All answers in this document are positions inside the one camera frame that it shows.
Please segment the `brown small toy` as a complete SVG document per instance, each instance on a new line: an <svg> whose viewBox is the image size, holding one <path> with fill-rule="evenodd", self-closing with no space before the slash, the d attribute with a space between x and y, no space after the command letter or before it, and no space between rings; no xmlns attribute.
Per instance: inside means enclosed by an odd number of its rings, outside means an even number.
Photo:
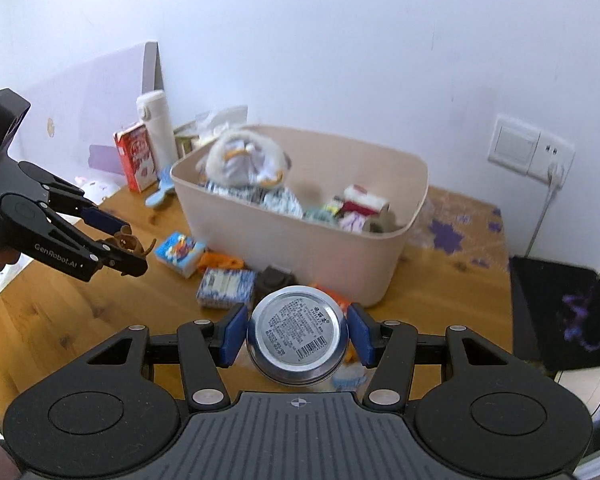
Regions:
<svg viewBox="0 0 600 480"><path fill-rule="evenodd" d="M155 248L157 240L154 238L147 247L144 247L140 239L133 233L132 228L126 224L113 236L107 237L105 243L122 250L122 252L145 259Z"/></svg>

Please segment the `blue cartoon tissue pack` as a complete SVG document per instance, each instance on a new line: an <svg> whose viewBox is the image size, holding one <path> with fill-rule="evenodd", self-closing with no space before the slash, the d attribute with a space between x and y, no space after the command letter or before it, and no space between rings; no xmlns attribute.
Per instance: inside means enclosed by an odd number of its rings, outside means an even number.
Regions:
<svg viewBox="0 0 600 480"><path fill-rule="evenodd" d="M154 251L157 260L181 275L190 278L197 269L206 244L180 232L173 232Z"/></svg>

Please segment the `silver tin can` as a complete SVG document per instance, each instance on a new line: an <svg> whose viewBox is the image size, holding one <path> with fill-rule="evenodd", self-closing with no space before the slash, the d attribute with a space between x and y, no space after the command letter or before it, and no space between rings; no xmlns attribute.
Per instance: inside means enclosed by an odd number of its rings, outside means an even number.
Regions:
<svg viewBox="0 0 600 480"><path fill-rule="evenodd" d="M247 348L266 377L295 387L321 382L342 362L349 330L326 292L292 285L271 292L253 309Z"/></svg>

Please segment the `orange cloth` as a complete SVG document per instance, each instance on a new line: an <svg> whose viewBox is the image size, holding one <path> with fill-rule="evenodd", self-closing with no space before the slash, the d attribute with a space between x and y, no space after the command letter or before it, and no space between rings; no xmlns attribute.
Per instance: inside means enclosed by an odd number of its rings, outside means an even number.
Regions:
<svg viewBox="0 0 600 480"><path fill-rule="evenodd" d="M196 264L196 270L204 273L208 269L242 270L245 263L241 258L222 254L222 252L204 252Z"/></svg>

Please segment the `white blue floral cloth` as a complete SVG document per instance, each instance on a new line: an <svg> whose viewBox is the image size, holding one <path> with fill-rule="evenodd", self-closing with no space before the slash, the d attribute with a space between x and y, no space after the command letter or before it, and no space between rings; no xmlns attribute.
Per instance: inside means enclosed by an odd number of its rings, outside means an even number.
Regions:
<svg viewBox="0 0 600 480"><path fill-rule="evenodd" d="M204 188L209 193L224 198L241 200L242 202L275 212L276 214L284 214L285 216L294 218L302 218L304 215L303 208L297 196L284 186L282 188L273 188L272 190L252 185L228 188L227 186L208 181Z"/></svg>

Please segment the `clear plastic mask packet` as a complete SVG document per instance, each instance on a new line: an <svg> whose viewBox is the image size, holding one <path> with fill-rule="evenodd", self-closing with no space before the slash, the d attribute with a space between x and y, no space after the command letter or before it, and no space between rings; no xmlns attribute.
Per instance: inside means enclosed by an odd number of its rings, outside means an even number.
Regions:
<svg viewBox="0 0 600 480"><path fill-rule="evenodd" d="M336 391L358 392L367 382L367 370L360 362L342 363L330 382Z"/></svg>

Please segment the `beige sock with purple print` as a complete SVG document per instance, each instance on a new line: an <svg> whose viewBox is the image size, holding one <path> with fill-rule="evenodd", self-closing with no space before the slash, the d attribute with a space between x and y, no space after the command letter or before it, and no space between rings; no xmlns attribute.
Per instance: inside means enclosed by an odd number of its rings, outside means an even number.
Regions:
<svg viewBox="0 0 600 480"><path fill-rule="evenodd" d="M365 232L365 226L368 222L375 221L376 219L376 214L366 216L365 214L360 214L357 211L347 211L338 220L338 226L343 231L361 233Z"/></svg>

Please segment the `grey knitted cloth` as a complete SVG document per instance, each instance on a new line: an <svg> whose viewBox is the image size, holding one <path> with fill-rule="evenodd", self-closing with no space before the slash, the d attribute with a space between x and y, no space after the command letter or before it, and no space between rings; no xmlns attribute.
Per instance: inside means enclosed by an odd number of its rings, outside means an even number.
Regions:
<svg viewBox="0 0 600 480"><path fill-rule="evenodd" d="M363 224L363 231L373 234L387 234L400 229L396 215L390 209L383 209L379 214L368 216Z"/></svg>

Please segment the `green knitted cloth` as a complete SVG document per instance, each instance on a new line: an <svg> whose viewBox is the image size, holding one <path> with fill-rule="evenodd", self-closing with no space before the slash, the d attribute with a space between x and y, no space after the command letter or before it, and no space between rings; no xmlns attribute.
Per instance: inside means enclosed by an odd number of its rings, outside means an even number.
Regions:
<svg viewBox="0 0 600 480"><path fill-rule="evenodd" d="M338 224L336 214L324 207L307 209L303 213L302 219L312 223L328 224L329 226L336 226Z"/></svg>

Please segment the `white plush toy red bow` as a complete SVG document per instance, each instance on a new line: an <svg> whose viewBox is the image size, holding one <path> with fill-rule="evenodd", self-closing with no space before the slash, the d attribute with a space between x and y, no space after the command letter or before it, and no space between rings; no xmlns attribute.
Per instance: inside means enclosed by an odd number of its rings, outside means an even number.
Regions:
<svg viewBox="0 0 600 480"><path fill-rule="evenodd" d="M349 212L356 212L364 217L373 217L387 211L389 206L390 203L385 197L375 195L362 186L352 184L343 191L342 206L338 214L344 216Z"/></svg>

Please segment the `blue white tissue packet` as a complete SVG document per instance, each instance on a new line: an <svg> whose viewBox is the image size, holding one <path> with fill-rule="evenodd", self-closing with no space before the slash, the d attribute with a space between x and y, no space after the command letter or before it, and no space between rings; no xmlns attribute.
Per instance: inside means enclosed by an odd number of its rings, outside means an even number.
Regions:
<svg viewBox="0 0 600 480"><path fill-rule="evenodd" d="M250 270L208 268L196 293L202 308L230 310L236 304L253 305L257 273Z"/></svg>

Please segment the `black small box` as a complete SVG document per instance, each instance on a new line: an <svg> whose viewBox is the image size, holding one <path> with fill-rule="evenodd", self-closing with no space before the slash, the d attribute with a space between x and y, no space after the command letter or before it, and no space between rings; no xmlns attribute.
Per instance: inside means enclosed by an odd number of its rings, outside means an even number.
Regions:
<svg viewBox="0 0 600 480"><path fill-rule="evenodd" d="M254 281L253 305L256 306L264 297L276 290L297 284L293 273L278 266L267 266L263 271L257 273Z"/></svg>

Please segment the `red white carton box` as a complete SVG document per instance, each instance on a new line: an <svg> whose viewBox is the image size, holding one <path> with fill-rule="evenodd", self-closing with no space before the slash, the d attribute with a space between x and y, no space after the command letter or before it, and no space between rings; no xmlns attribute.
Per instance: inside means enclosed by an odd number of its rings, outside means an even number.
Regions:
<svg viewBox="0 0 600 480"><path fill-rule="evenodd" d="M118 152L128 188L141 193L157 181L157 169L152 156L146 126L136 122L114 134L114 146Z"/></svg>

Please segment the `beige plastic storage bin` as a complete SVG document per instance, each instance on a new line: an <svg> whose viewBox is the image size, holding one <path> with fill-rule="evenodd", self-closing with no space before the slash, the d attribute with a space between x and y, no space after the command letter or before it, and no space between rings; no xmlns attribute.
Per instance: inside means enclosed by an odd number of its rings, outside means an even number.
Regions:
<svg viewBox="0 0 600 480"><path fill-rule="evenodd" d="M419 156L336 134L255 125L291 158L287 188L303 209L321 206L357 184L388 200L398 227L389 233L353 233L326 223L267 211L207 191L199 182L203 146L171 169L189 231L215 252L263 270L278 266L302 284L324 286L365 307L384 298L407 232L426 200L429 171Z"/></svg>

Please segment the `white wall switch socket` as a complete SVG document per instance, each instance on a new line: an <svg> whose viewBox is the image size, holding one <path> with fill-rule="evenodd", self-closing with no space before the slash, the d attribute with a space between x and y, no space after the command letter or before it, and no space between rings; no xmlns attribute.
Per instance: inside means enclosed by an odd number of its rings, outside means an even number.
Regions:
<svg viewBox="0 0 600 480"><path fill-rule="evenodd" d="M561 188L575 154L574 145L559 136L519 119L498 115L488 161Z"/></svg>

